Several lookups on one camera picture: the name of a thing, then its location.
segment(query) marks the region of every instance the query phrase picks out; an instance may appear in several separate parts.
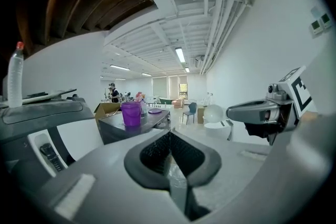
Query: purple plate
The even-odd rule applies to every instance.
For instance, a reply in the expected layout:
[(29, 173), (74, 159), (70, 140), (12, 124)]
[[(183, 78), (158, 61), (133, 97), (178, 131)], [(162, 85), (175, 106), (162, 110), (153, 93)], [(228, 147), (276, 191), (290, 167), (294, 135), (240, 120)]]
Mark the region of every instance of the purple plate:
[(159, 113), (161, 113), (161, 112), (162, 112), (161, 109), (149, 109), (149, 110), (148, 110), (148, 113), (149, 113), (149, 114), (159, 114)]

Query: lid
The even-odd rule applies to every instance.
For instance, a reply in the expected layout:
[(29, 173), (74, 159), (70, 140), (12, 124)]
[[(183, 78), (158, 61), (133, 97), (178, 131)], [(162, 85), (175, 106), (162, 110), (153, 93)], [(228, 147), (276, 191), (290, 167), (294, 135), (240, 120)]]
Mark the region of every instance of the lid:
[(149, 114), (159, 114), (159, 113), (161, 113), (161, 112), (162, 112), (161, 109), (149, 109), (149, 110), (148, 110), (148, 113), (149, 113)]
[(16, 48), (18, 50), (23, 50), (23, 48), (25, 47), (25, 44), (21, 41), (19, 41), (17, 44), (16, 44)]

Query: desk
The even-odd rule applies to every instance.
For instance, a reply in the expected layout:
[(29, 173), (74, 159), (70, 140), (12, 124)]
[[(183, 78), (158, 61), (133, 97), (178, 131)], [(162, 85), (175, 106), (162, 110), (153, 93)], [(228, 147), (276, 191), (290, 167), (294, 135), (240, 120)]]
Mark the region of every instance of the desk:
[(125, 126), (122, 113), (99, 119), (100, 135), (104, 145), (149, 132), (153, 128), (170, 129), (170, 111), (146, 114), (139, 126)]

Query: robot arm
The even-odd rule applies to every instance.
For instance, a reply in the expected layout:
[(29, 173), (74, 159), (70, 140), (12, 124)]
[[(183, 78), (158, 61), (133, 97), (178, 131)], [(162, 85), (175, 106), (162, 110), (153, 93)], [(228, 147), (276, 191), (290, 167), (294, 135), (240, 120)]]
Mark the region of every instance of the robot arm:
[(227, 109), (229, 119), (245, 123), (249, 135), (267, 138), (272, 145), (278, 133), (293, 130), (308, 110), (312, 98), (296, 68), (278, 83), (270, 84), (265, 99), (250, 101)]

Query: person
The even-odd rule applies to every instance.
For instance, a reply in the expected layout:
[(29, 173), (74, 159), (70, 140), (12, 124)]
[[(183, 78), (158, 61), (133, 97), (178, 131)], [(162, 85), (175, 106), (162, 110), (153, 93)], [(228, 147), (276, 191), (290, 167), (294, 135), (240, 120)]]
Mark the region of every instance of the person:
[(110, 94), (111, 94), (111, 101), (112, 103), (118, 103), (119, 102), (119, 92), (116, 89), (116, 85), (114, 83), (110, 84)]

